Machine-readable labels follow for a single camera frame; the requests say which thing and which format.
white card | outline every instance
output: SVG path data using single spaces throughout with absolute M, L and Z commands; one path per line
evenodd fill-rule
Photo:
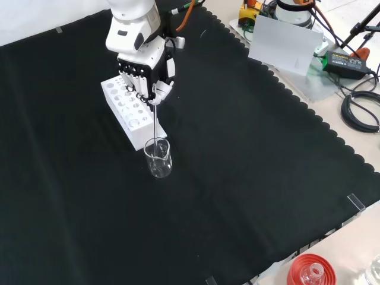
M 305 76 L 323 34 L 257 16 L 248 57 Z

clear glass bottle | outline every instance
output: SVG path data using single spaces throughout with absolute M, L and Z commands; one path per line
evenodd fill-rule
M 301 282 L 303 285 L 320 285 L 324 281 L 324 268 L 319 263 L 307 265 L 301 269 Z
M 380 255 L 376 256 L 364 273 L 370 285 L 380 285 Z

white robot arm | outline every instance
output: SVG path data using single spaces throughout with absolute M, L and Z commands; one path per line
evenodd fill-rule
M 119 72 L 128 91 L 152 105 L 170 93 L 175 63 L 154 0 L 108 0 L 113 14 L 106 40 L 119 53 Z

orange cable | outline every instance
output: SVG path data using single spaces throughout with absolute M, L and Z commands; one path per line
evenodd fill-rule
M 183 19 L 182 24 L 176 29 L 176 31 L 181 31 L 186 26 L 186 23 L 188 22 L 188 18 L 191 14 L 191 11 L 192 11 L 192 8 L 194 7 L 194 5 L 195 5 L 195 0 L 191 0 L 191 4 L 190 4 L 190 7 L 186 13 L 186 16 Z

yellow device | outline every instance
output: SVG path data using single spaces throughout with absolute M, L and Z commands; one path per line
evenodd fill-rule
M 239 21 L 238 21 L 239 26 L 253 27 L 255 25 L 257 15 L 260 14 L 261 8 L 262 8 L 262 3 L 258 1 L 256 1 L 254 6 L 247 5 L 247 7 L 246 7 L 246 4 L 243 3 L 239 10 Z

